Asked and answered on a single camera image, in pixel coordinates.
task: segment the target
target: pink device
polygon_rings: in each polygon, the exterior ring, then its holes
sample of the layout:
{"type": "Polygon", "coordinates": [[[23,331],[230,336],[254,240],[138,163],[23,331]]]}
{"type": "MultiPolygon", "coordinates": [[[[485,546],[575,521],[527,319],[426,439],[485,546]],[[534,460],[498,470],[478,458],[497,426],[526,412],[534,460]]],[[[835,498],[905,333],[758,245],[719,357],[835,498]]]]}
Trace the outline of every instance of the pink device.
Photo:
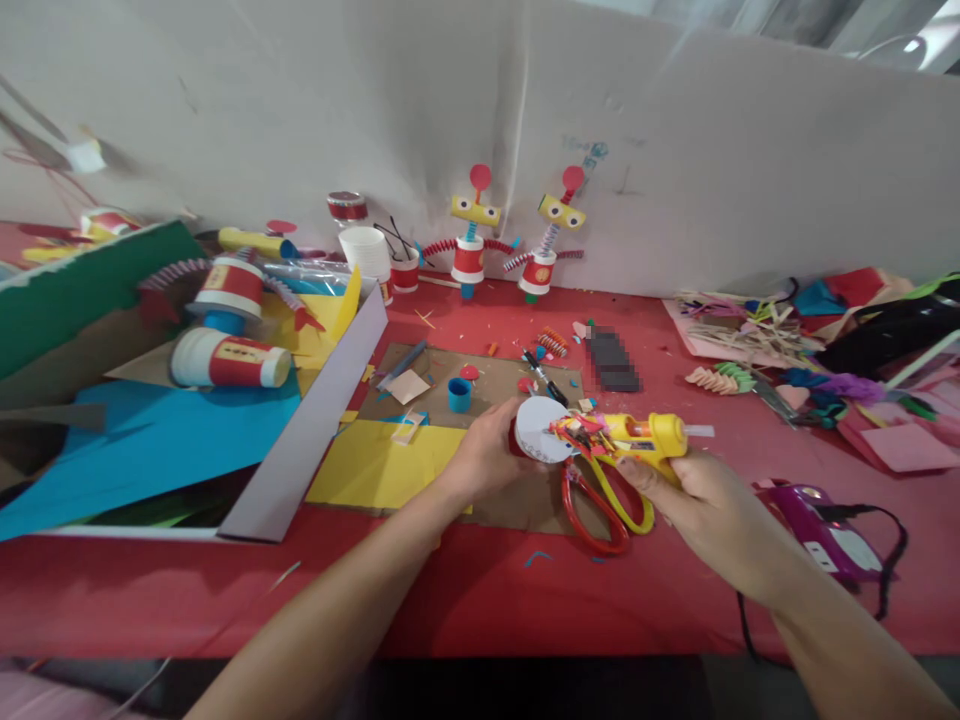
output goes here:
{"type": "Polygon", "coordinates": [[[863,536],[845,520],[824,520],[818,508],[835,505],[827,493],[812,485],[784,480],[755,484],[757,497],[821,568],[844,584],[879,582],[883,561],[863,536]]]}

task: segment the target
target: hand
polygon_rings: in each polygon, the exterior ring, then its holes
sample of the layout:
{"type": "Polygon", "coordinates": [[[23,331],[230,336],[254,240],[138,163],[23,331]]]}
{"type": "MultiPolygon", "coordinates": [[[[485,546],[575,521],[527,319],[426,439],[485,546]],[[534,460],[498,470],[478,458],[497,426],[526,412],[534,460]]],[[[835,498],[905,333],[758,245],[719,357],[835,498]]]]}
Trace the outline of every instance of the hand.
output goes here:
{"type": "Polygon", "coordinates": [[[690,549],[734,588],[777,611],[796,601],[811,580],[825,577],[800,543],[719,459],[691,449],[670,464],[685,492],[634,458],[621,458],[617,469],[670,519],[690,549]]]}
{"type": "Polygon", "coordinates": [[[471,504],[524,475],[546,474],[546,465],[517,457],[508,445],[510,421],[525,399],[494,405],[474,420],[436,483],[457,490],[471,504]]]}

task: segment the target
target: red paper circle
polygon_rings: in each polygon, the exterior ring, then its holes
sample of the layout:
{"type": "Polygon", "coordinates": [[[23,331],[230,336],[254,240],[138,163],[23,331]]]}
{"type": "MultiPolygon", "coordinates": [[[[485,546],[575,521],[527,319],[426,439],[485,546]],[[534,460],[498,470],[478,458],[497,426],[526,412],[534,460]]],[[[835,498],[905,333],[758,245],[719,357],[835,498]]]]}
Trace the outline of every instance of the red paper circle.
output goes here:
{"type": "Polygon", "coordinates": [[[491,180],[493,180],[493,175],[490,173],[488,165],[474,165],[470,169],[470,182],[480,192],[490,187],[491,180]]]}
{"type": "Polygon", "coordinates": [[[571,165],[563,171],[563,186],[570,192],[574,192],[583,185],[583,178],[583,168],[579,165],[571,165]]]}
{"type": "Polygon", "coordinates": [[[283,235],[288,232],[296,232],[297,226],[293,223],[288,223],[286,220],[271,220],[267,223],[267,230],[283,235]]]}

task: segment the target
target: person's left hand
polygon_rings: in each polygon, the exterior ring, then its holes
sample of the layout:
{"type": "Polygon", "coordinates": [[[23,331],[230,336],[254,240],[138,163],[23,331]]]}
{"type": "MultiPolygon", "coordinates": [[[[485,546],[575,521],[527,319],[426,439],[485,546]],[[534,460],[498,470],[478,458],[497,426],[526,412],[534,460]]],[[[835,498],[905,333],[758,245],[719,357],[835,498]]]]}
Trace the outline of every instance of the person's left hand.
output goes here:
{"type": "Polygon", "coordinates": [[[510,452],[510,421],[525,399],[515,397],[494,405],[474,420],[436,483],[456,490],[473,503],[524,475],[546,474],[543,463],[510,452]]]}

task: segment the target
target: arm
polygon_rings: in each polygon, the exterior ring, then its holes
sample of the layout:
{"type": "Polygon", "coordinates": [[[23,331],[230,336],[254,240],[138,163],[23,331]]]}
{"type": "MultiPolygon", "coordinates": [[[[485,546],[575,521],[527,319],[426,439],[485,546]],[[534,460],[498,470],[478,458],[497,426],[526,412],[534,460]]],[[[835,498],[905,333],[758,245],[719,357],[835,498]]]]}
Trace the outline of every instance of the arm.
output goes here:
{"type": "Polygon", "coordinates": [[[290,601],[230,661],[189,720],[320,717],[376,652],[441,533],[539,466],[509,453],[521,399],[474,421],[441,475],[290,601]]]}
{"type": "Polygon", "coordinates": [[[734,588],[767,607],[822,718],[958,718],[903,647],[717,458],[692,450],[672,463],[684,492],[653,468],[618,468],[734,588]]]}

